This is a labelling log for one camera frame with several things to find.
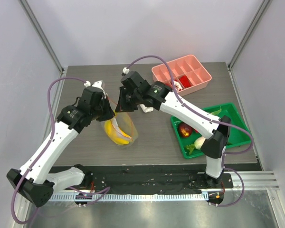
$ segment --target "yellow banana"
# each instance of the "yellow banana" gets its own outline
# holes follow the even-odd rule
[[[118,127],[118,125],[115,126],[115,127],[113,126],[112,120],[105,121],[105,123],[104,123],[104,131],[109,136],[109,138],[114,143],[116,143],[117,145],[120,145],[120,146],[128,145],[132,141],[131,136],[129,136],[125,132],[123,132]]]

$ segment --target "red apple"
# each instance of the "red apple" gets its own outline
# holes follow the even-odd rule
[[[180,136],[184,138],[189,137],[193,132],[193,128],[184,122],[181,122],[179,124],[179,126],[177,127],[177,130]]]

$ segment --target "banana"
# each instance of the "banana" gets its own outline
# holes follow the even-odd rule
[[[132,137],[123,132],[117,124],[115,117],[111,120],[105,121],[104,131],[109,138],[117,145],[128,145],[132,141]]]

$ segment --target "green vegetable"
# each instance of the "green vegetable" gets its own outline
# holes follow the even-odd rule
[[[217,111],[210,113],[211,115],[218,115],[222,111],[222,107],[220,107]]]
[[[200,150],[201,146],[204,144],[206,138],[201,136],[194,142],[195,149]]]
[[[186,149],[189,151],[189,155],[191,155],[195,149],[195,146],[194,146],[194,144],[190,144],[190,145],[186,146]]]

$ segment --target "white wall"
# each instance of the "white wall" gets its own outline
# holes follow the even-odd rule
[[[6,178],[41,143],[46,94],[59,72],[16,0],[0,1],[0,228],[11,227],[13,188]]]
[[[130,63],[150,54],[229,62],[262,0],[28,2],[68,66]]]
[[[271,3],[234,74],[261,162],[285,199],[285,0]]]

